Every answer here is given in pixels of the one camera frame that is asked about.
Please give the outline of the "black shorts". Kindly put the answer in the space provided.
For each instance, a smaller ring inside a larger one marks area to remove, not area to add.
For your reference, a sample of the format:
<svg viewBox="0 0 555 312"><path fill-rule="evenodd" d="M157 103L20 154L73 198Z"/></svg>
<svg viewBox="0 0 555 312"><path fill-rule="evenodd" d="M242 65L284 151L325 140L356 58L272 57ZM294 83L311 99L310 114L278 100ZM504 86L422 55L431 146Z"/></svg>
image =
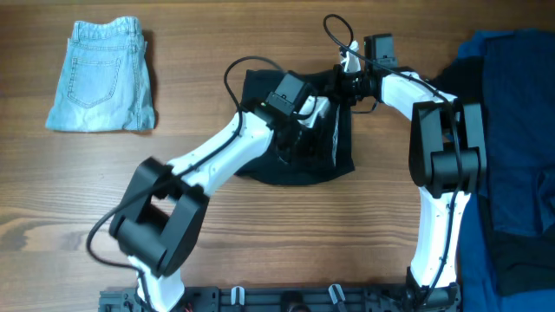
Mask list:
<svg viewBox="0 0 555 312"><path fill-rule="evenodd" d="M274 132L263 155L242 166L236 175L268 185L315 185L355 170L351 157L351 112L333 87L333 72L300 75L315 94L330 100L313 128L302 121L272 117L262 119Z"/></svg>

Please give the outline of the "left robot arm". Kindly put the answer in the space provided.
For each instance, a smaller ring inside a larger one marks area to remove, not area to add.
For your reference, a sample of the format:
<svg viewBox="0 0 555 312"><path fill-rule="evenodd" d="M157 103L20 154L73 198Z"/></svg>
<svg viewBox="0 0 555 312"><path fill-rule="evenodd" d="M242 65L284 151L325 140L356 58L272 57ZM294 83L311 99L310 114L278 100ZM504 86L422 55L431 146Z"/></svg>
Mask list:
<svg viewBox="0 0 555 312"><path fill-rule="evenodd" d="M328 110L310 97L291 114L264 102L238 110L230 123L188 154L135 170L109 226L137 271L140 303L170 311L185 294L180 267L197 243L210 197L241 167L262 156L289 128L311 130Z"/></svg>

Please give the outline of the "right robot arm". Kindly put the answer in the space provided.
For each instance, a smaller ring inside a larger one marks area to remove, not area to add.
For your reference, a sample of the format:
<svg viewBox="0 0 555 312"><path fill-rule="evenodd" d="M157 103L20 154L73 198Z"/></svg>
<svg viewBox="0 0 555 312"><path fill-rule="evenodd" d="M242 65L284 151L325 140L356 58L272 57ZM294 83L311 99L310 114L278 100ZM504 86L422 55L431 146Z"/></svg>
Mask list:
<svg viewBox="0 0 555 312"><path fill-rule="evenodd" d="M416 72L375 65L335 66L335 90L355 100L374 97L411 122L408 168L421 199L417 247L402 304L423 311L456 304L456 253L463 212L486 173L482 114L424 81Z"/></svg>

